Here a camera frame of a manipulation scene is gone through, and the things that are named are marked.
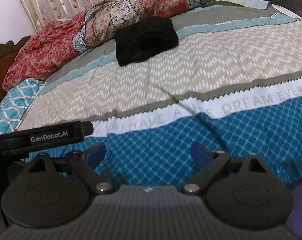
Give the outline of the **dark wooden headboard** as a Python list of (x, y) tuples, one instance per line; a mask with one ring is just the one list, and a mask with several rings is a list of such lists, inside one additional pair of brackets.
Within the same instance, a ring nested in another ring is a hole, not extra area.
[(13, 41), (0, 43), (0, 103), (6, 95), (6, 91), (2, 89), (2, 83), (9, 67), (12, 65), (19, 50), (26, 44), (31, 36), (23, 37), (17, 44)]

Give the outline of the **red floral patchwork quilt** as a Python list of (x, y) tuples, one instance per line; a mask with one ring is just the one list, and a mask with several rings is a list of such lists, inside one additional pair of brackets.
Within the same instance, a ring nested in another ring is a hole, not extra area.
[(117, 29), (148, 17), (171, 17), (216, 0), (102, 0), (31, 37), (8, 68), (6, 92), (31, 77), (46, 80), (80, 54), (112, 39)]

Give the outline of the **black pants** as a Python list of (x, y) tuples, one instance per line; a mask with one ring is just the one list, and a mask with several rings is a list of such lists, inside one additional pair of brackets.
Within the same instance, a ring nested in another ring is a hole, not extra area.
[(115, 43), (116, 59), (123, 67), (177, 47), (179, 38), (169, 18), (156, 16), (118, 29)]

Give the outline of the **patterned bed sheet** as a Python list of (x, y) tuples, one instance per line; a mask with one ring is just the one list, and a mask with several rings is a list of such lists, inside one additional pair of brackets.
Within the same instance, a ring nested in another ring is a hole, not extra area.
[(284, 182), (302, 178), (302, 18), (265, 2), (214, 3), (174, 16), (177, 47), (118, 65), (111, 40), (47, 79), (20, 130), (89, 120), (92, 135), (52, 157), (106, 146), (96, 172), (115, 185), (181, 185), (198, 142), (261, 156)]

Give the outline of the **teal white lattice pillow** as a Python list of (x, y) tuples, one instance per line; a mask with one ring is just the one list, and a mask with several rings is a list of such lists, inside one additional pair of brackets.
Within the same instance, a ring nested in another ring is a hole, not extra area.
[(28, 78), (11, 88), (0, 103), (0, 135), (12, 133), (25, 111), (45, 86), (45, 81)]

